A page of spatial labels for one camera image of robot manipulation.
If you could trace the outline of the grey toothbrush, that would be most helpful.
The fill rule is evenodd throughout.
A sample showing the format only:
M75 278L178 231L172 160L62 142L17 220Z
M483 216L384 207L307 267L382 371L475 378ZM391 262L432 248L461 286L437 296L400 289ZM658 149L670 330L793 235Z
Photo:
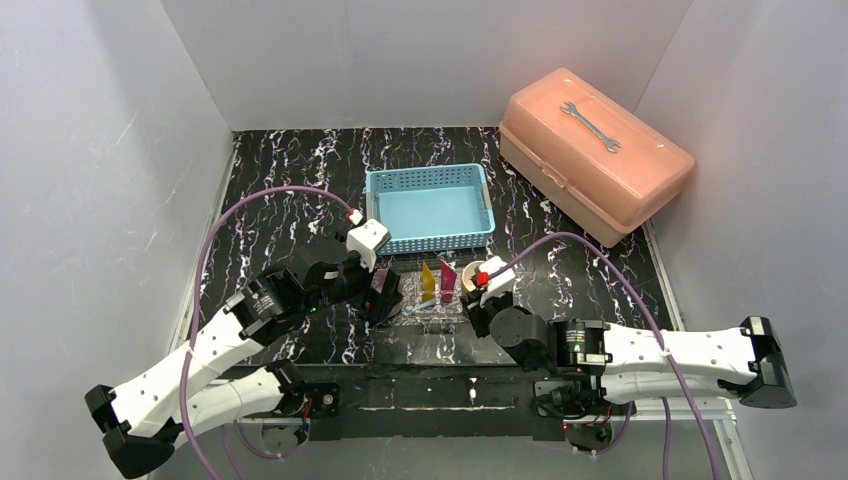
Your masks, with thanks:
M421 310L425 310L425 309L432 308L432 307L436 306L438 303L439 303L439 300L438 300L438 299L436 299L436 298L431 298L431 299L429 299L429 300L427 300L427 301L425 301L425 302L422 302L422 303L420 303L420 304L418 304L418 305L416 305L416 306L406 308L406 309L404 310L403 314L404 314L405 316L409 316L409 315L412 315L412 314L414 314L414 313L416 313L416 312L419 312L419 311L421 311Z

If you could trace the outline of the yellow toothpaste tube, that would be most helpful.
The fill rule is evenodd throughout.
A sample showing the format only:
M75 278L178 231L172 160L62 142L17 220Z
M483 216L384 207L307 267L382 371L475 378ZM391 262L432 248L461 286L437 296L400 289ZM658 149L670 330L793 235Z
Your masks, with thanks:
M421 265L421 302L427 303L435 299L435 277L426 262Z

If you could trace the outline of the pink toothpaste tube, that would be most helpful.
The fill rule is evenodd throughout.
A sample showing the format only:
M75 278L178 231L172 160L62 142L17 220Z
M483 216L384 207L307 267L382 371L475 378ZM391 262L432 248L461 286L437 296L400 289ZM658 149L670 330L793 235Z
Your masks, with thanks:
M440 302L448 305L453 302L457 282L457 272L445 260L440 261Z

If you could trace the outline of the yellow mug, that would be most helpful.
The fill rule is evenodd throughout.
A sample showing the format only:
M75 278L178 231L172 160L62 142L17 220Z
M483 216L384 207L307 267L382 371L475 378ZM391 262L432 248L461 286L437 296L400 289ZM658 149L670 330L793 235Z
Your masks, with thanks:
M485 270L485 261L476 260L466 265L460 276L461 289L464 295L473 291L485 289L489 283L489 273Z

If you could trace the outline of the blue plastic basket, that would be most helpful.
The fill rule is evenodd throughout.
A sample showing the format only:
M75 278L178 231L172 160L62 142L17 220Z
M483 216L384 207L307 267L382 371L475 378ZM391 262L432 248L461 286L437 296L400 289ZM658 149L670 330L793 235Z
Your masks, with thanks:
M364 193L367 216L390 233L382 256L480 248L495 229L480 164L371 171Z

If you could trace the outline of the purple mug black rim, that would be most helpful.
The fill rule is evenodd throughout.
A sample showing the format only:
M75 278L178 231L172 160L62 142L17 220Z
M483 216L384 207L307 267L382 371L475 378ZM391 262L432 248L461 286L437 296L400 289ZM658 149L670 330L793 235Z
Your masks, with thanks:
M388 276L388 270L386 268L378 268L374 271L373 276L372 276L372 281L371 281L371 289L376 294L382 293L384 286L385 286L385 283L386 283L387 276Z

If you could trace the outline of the clear glass tray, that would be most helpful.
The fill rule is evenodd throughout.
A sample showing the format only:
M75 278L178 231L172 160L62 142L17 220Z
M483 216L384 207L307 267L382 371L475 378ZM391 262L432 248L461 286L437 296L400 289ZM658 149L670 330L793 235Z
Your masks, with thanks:
M405 316L404 310L409 307L416 306L421 302L421 271L402 272L402 293L403 300L400 305L399 313L390 320L390 325L393 326L408 326L408 325L424 325L424 324L439 324L439 323L468 323L469 320L463 311L460 297L463 295L461 289L460 276L457 277L456 288L453 302L448 305L443 305L440 302L440 274L435 273L436 293L435 298L439 303L429 309L421 310L412 315Z

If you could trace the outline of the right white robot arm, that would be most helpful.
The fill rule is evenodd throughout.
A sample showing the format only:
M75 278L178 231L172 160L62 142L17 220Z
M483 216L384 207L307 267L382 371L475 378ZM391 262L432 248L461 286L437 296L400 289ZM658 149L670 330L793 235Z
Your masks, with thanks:
M654 333L602 320L545 320L516 305L511 293L473 291L460 301L477 336L491 338L523 371L562 380L541 396L573 413L672 396L736 399L759 409L797 404L766 317L719 331Z

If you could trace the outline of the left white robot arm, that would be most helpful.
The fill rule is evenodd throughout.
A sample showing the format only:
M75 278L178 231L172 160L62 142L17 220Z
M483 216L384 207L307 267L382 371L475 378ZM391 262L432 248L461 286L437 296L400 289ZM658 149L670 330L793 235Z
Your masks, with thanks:
M320 238L277 262L227 299L194 340L116 387L97 385L84 400L112 463L126 479L162 466L199 435L245 416L331 416L338 388L310 384L290 360L272 361L225 384L212 383L235 364L299 329L307 316L347 303L375 326L403 299L392 269L369 269L358 252Z

